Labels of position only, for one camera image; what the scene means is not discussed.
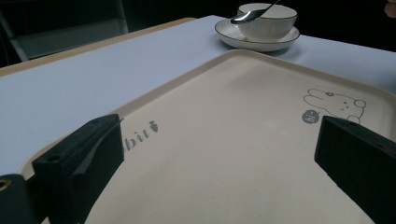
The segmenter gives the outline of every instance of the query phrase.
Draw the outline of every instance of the spoon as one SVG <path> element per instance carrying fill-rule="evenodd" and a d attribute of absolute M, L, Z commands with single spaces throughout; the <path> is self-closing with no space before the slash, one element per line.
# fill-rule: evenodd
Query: spoon
<path fill-rule="evenodd" d="M 262 14 L 264 14 L 266 11 L 268 11 L 268 9 L 270 9 L 273 5 L 278 3 L 279 1 L 280 0 L 276 0 L 273 4 L 271 4 L 271 6 L 269 6 L 268 8 L 265 8 L 265 9 L 249 11 L 246 13 L 236 15 L 231 18 L 231 23 L 232 24 L 243 24 L 243 23 L 247 23 L 250 21 L 254 21 L 257 18 L 259 18 Z"/>

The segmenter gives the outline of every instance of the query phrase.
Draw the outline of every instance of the white tablecloth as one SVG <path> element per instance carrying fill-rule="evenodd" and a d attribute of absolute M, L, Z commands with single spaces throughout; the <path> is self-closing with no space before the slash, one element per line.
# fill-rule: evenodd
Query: white tablecloth
<path fill-rule="evenodd" d="M 232 49 L 209 16 L 0 77 L 0 175 L 81 125 Z M 301 35 L 268 53 L 396 93 L 396 53 Z"/>

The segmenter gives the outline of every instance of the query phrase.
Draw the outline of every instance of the saucer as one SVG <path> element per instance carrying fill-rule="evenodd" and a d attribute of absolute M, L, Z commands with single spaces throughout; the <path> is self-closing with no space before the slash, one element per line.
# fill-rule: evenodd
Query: saucer
<path fill-rule="evenodd" d="M 294 40 L 300 36 L 300 31 L 293 27 L 291 31 L 283 38 L 271 42 L 259 42 L 246 38 L 239 31 L 238 25 L 232 24 L 230 19 L 219 21 L 215 26 L 219 38 L 237 49 L 251 49 L 258 52 L 275 51 L 290 46 Z"/>

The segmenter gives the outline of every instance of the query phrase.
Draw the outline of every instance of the beige tray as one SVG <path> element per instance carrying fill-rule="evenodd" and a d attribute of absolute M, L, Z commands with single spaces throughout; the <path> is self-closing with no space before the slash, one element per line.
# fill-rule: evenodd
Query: beige tray
<path fill-rule="evenodd" d="M 115 111 L 125 161 L 87 223 L 373 223 L 314 162 L 318 130 L 333 115 L 394 141 L 395 108 L 386 91 L 229 51 Z"/>

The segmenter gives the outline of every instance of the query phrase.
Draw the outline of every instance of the cartoon bunny print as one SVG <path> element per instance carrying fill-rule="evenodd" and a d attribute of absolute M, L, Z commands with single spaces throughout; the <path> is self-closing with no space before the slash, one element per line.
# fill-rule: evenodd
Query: cartoon bunny print
<path fill-rule="evenodd" d="M 309 105 L 324 109 L 335 117 L 361 123 L 361 116 L 364 113 L 364 107 L 366 107 L 363 100 L 355 100 L 349 96 L 315 89 L 309 90 L 308 93 L 309 95 L 304 96 L 304 100 Z"/>

